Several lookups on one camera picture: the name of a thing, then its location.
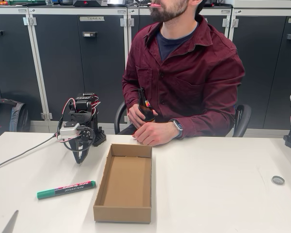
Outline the person's left hand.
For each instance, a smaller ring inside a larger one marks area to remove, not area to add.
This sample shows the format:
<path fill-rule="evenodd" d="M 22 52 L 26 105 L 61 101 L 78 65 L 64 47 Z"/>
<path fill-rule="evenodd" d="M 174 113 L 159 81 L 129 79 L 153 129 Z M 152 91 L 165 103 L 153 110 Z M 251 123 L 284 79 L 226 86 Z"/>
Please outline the person's left hand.
<path fill-rule="evenodd" d="M 173 122 L 148 122 L 133 134 L 133 138 L 143 145 L 157 146 L 170 142 L 179 135 L 179 132 L 180 130 Z"/>

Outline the person's right hand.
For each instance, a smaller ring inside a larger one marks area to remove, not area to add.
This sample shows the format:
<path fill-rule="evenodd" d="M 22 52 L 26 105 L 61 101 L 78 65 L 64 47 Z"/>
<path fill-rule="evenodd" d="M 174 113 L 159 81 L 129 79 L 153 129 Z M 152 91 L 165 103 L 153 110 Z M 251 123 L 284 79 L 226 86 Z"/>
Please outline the person's right hand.
<path fill-rule="evenodd" d="M 128 117 L 138 131 L 154 131 L 160 127 L 160 124 L 144 121 L 145 116 L 139 110 L 139 104 L 134 104 L 129 108 Z"/>

